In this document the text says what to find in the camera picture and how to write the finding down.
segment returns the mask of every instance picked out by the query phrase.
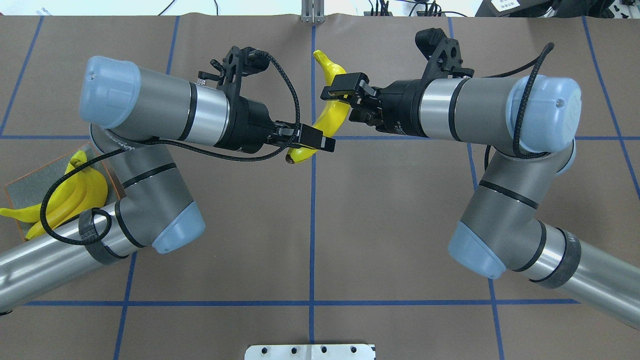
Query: black cable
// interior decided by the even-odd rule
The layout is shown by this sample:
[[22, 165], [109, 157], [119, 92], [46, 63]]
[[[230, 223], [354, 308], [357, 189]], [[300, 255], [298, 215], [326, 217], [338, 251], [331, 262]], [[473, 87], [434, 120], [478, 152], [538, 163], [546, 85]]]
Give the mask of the black cable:
[[413, 14], [413, 11], [415, 10], [415, 7], [416, 7], [416, 6], [418, 6], [418, 5], [420, 5], [420, 4], [423, 4], [423, 5], [424, 5], [424, 11], [426, 12], [426, 11], [427, 11], [427, 5], [428, 5], [429, 3], [427, 3], [426, 1], [417, 1], [417, 2], [413, 5], [413, 8], [411, 8], [411, 11], [409, 12], [409, 15], [407, 15], [407, 16], [409, 16], [409, 17], [410, 17], [410, 16], [411, 16], [411, 14]]
[[[295, 123], [296, 126], [294, 128], [294, 134], [297, 134], [300, 131], [300, 103], [298, 102], [298, 95], [296, 95], [296, 90], [293, 88], [293, 85], [291, 84], [291, 81], [289, 80], [289, 77], [284, 72], [284, 70], [282, 69], [280, 64], [275, 60], [275, 58], [271, 54], [269, 54], [269, 53], [267, 53], [265, 51], [261, 51], [260, 53], [261, 53], [261, 55], [263, 55], [267, 59], [269, 59], [269, 61], [273, 64], [273, 66], [276, 68], [276, 70], [282, 76], [282, 79], [284, 80], [284, 82], [287, 84], [287, 88], [289, 88], [289, 91], [291, 92], [291, 96], [293, 97], [293, 103], [294, 103], [294, 106], [296, 108], [296, 123]], [[229, 155], [224, 155], [224, 154], [218, 154], [217, 152], [207, 151], [207, 150], [200, 149], [200, 148], [192, 146], [192, 145], [187, 145], [185, 143], [176, 142], [176, 141], [173, 141], [173, 140], [155, 140], [154, 139], [154, 140], [149, 140], [149, 141], [146, 141], [146, 142], [143, 142], [143, 143], [145, 145], [157, 145], [157, 144], [173, 145], [173, 146], [177, 146], [177, 147], [182, 147], [183, 149], [195, 151], [195, 152], [198, 152], [200, 154], [212, 156], [214, 158], [219, 158], [219, 159], [224, 159], [224, 160], [232, 160], [232, 161], [244, 161], [244, 162], [247, 162], [247, 161], [267, 160], [267, 159], [271, 159], [272, 157], [276, 156], [277, 154], [280, 154], [282, 151], [284, 151], [284, 149], [288, 148], [288, 146], [291, 145], [291, 143], [293, 143], [293, 136], [283, 146], [279, 147], [276, 151], [272, 152], [271, 154], [267, 154], [267, 155], [264, 155], [264, 156], [257, 156], [257, 157], [254, 157], [254, 158], [240, 158], [238, 156], [229, 156]]]
[[463, 14], [463, 13], [459, 13], [459, 12], [435, 12], [435, 13], [432, 13], [430, 16], [437, 16], [437, 15], [440, 15], [440, 14], [443, 14], [443, 13], [456, 13], [456, 14], [458, 14], [458, 15], [462, 15], [462, 16], [464, 16], [464, 17], [468, 17], [468, 16], [466, 16], [465, 14]]
[[425, 9], [425, 14], [424, 16], [434, 16], [433, 13], [435, 13], [437, 11], [439, 5], [436, 4], [435, 1], [433, 1], [433, 3], [431, 3], [431, 5], [429, 5], [429, 10], [427, 11]]
[[536, 64], [533, 65], [533, 69], [531, 69], [531, 75], [529, 75], [529, 79], [527, 79], [527, 84], [525, 85], [524, 92], [522, 93], [522, 100], [520, 101], [520, 107], [518, 108], [518, 115], [516, 116], [516, 124], [513, 128], [513, 153], [520, 159], [535, 159], [541, 158], [548, 154], [548, 152], [538, 152], [536, 154], [522, 154], [520, 152], [520, 133], [522, 132], [522, 121], [524, 119], [524, 111], [527, 108], [527, 102], [529, 101], [529, 95], [531, 94], [531, 89], [533, 88], [533, 82], [536, 80], [538, 76], [538, 71], [540, 71], [540, 67], [542, 66], [542, 62], [545, 61], [547, 54], [554, 49], [554, 43], [548, 43], [545, 48], [542, 50], [542, 53], [536, 60]]
[[111, 217], [106, 216], [107, 218], [107, 226], [104, 229], [104, 231], [98, 235], [98, 237], [96, 238], [92, 238], [89, 240], [75, 240], [75, 239], [70, 239], [67, 237], [64, 237], [58, 233], [56, 233], [55, 231], [53, 231], [53, 229], [51, 229], [51, 226], [49, 225], [49, 221], [47, 221], [47, 206], [49, 205], [49, 200], [51, 199], [51, 195], [53, 195], [53, 193], [56, 191], [56, 189], [62, 184], [64, 183], [67, 179], [71, 178], [73, 175], [76, 175], [77, 173], [79, 173], [80, 171], [90, 167], [91, 165], [97, 163], [98, 161], [102, 161], [104, 159], [110, 158], [112, 156], [115, 156], [117, 154], [121, 154], [123, 153], [124, 150], [123, 149], [118, 149], [115, 151], [111, 151], [108, 152], [106, 154], [100, 155], [94, 159], [91, 159], [89, 161], [87, 161], [86, 163], [78, 166], [77, 168], [71, 170], [70, 172], [66, 173], [63, 177], [59, 178], [58, 180], [56, 180], [55, 183], [53, 183], [53, 185], [51, 185], [51, 187], [49, 188], [49, 190], [47, 190], [47, 193], [44, 195], [44, 199], [42, 200], [42, 205], [40, 206], [40, 223], [42, 224], [42, 228], [44, 229], [44, 231], [51, 236], [52, 238], [62, 241], [63, 243], [67, 243], [69, 245], [90, 245], [93, 243], [97, 243], [98, 241], [101, 241], [102, 239], [104, 239], [105, 236], [107, 236], [107, 234], [109, 233], [109, 229], [111, 228]]
[[164, 14], [164, 12], [167, 11], [167, 9], [169, 9], [171, 5], [173, 5], [173, 3], [175, 3], [175, 0], [173, 0], [169, 5], [167, 5], [166, 8], [164, 8], [164, 10], [158, 14], [158, 16]]
[[387, 6], [385, 0], [376, 0], [380, 2], [380, 16], [387, 16]]
[[[523, 65], [515, 70], [503, 72], [502, 74], [485, 76], [486, 78], [506, 78], [507, 76], [511, 76], [521, 71], [527, 70], [532, 66], [534, 67], [531, 70], [531, 75], [527, 80], [527, 85], [525, 86], [525, 90], [522, 94], [522, 100], [520, 102], [520, 107], [518, 108], [518, 115], [516, 116], [516, 124], [513, 130], [513, 144], [512, 144], [514, 149], [513, 153], [515, 154], [516, 157], [521, 159], [540, 158], [548, 154], [548, 152], [539, 152], [536, 154], [529, 154], [529, 155], [522, 154], [522, 152], [520, 152], [520, 133], [522, 132], [522, 120], [524, 119], [524, 111], [527, 107], [527, 101], [529, 100], [531, 88], [533, 87], [533, 81], [536, 79], [536, 76], [538, 75], [538, 71], [542, 66], [542, 62], [545, 60], [545, 57], [547, 57], [547, 55], [551, 52], [551, 50], [553, 50], [553, 48], [554, 48], [554, 43], [550, 42], [545, 46], [545, 48], [542, 50], [542, 53], [540, 53], [540, 55], [538, 55], [537, 58], [533, 59], [526, 65]], [[491, 151], [491, 145], [487, 145], [486, 150], [484, 151], [484, 169], [485, 170], [489, 166], [490, 151]]]
[[518, 74], [521, 71], [527, 70], [528, 68], [530, 68], [533, 65], [535, 65], [536, 61], [538, 61], [538, 58], [535, 58], [535, 59], [531, 60], [530, 62], [527, 63], [527, 65], [522, 65], [521, 67], [519, 67], [519, 68], [517, 68], [515, 70], [503, 72], [502, 74], [485, 76], [485, 77], [486, 78], [506, 78], [507, 76], [515, 75], [515, 74]]

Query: metal bracket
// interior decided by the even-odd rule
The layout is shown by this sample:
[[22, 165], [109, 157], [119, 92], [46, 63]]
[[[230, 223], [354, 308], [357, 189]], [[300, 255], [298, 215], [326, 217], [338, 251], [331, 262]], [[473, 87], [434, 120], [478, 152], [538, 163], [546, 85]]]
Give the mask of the metal bracket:
[[244, 360], [269, 359], [375, 360], [376, 346], [366, 344], [254, 345], [244, 353]]
[[324, 0], [302, 0], [300, 21], [306, 24], [322, 24], [324, 22]]

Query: black bracket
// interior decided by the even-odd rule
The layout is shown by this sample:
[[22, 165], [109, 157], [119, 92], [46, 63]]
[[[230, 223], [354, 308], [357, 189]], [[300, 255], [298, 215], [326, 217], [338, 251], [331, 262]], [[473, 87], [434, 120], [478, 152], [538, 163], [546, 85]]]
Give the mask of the black bracket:
[[345, 102], [356, 111], [375, 115], [379, 110], [378, 89], [369, 86], [369, 77], [363, 72], [336, 75], [330, 86], [325, 86], [320, 99]]
[[269, 67], [269, 58], [264, 52], [252, 47], [240, 49], [233, 46], [222, 63], [212, 59], [210, 64], [220, 74], [200, 71], [198, 83], [204, 85], [207, 80], [217, 81], [216, 88], [224, 92], [229, 101], [230, 127], [220, 140], [223, 144], [220, 147], [255, 152], [262, 143], [283, 146], [292, 138], [289, 147], [333, 152], [335, 140], [323, 136], [322, 131], [304, 124], [296, 131], [295, 124], [271, 121], [263, 104], [240, 96], [242, 78], [263, 72]]
[[426, 29], [415, 34], [415, 45], [427, 59], [422, 82], [427, 85], [435, 79], [473, 77], [474, 70], [461, 67], [460, 44], [448, 38], [442, 29]]

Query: light blue joint cap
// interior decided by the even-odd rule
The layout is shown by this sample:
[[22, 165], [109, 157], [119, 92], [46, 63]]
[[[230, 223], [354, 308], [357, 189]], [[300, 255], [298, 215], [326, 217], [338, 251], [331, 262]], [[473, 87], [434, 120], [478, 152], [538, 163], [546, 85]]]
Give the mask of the light blue joint cap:
[[192, 202], [165, 227], [151, 246], [160, 254], [181, 248], [204, 233], [205, 225], [196, 202]]
[[507, 270], [498, 256], [463, 222], [458, 222], [448, 250], [457, 262], [489, 279], [497, 279]]
[[[506, 121], [511, 137], [528, 79], [520, 79], [509, 94]], [[580, 122], [581, 95], [573, 79], [538, 75], [522, 121], [520, 146], [530, 152], [557, 152], [569, 146]]]
[[94, 56], [86, 64], [80, 117], [113, 129], [131, 114], [140, 94], [140, 69], [131, 61]]

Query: toy banana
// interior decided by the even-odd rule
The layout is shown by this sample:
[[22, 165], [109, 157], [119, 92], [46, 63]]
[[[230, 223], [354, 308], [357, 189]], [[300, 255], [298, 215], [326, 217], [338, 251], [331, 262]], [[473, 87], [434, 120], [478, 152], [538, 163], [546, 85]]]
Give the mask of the toy banana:
[[[54, 208], [50, 213], [47, 214], [47, 221], [52, 229], [55, 229], [58, 225], [62, 223], [64, 219], [66, 219], [73, 210], [75, 210], [80, 203], [82, 203], [84, 197], [87, 192], [87, 181], [86, 174], [82, 171], [77, 173], [76, 175], [69, 178], [67, 181], [72, 181], [74, 184], [74, 191], [71, 193], [71, 196], [65, 200], [60, 206]], [[36, 236], [43, 235], [45, 233], [44, 228], [42, 227], [41, 222], [37, 222], [34, 226], [29, 229], [27, 235], [25, 235], [25, 239], [31, 240]]]
[[[333, 83], [333, 78], [338, 74], [345, 74], [346, 71], [338, 64], [332, 62], [327, 55], [321, 50], [314, 51], [314, 58], [320, 64], [324, 72], [324, 81], [327, 85]], [[344, 119], [347, 118], [350, 107], [339, 101], [327, 101], [324, 110], [313, 125], [314, 128], [321, 130], [327, 137], [331, 137], [340, 128]], [[317, 150], [307, 149], [289, 149], [287, 152], [287, 162], [290, 164], [300, 163], [309, 159]]]
[[[86, 163], [86, 153], [82, 150], [75, 153], [69, 163], [65, 174], [78, 167], [81, 163]], [[51, 213], [53, 209], [58, 208], [62, 203], [67, 200], [73, 193], [75, 188], [74, 182], [71, 180], [62, 183], [56, 191], [51, 195], [49, 200], [49, 206], [47, 207], [47, 214]], [[40, 204], [32, 205], [22, 209], [0, 209], [0, 215], [4, 217], [11, 217], [21, 222], [34, 223], [40, 219]]]
[[73, 210], [69, 215], [67, 215], [64, 220], [62, 220], [61, 224], [69, 220], [70, 218], [80, 214], [84, 210], [91, 208], [101, 208], [104, 206], [104, 203], [107, 201], [107, 181], [104, 179], [104, 176], [92, 167], [88, 167], [82, 170], [80, 173], [83, 173], [86, 176], [86, 195], [84, 199], [78, 207]]

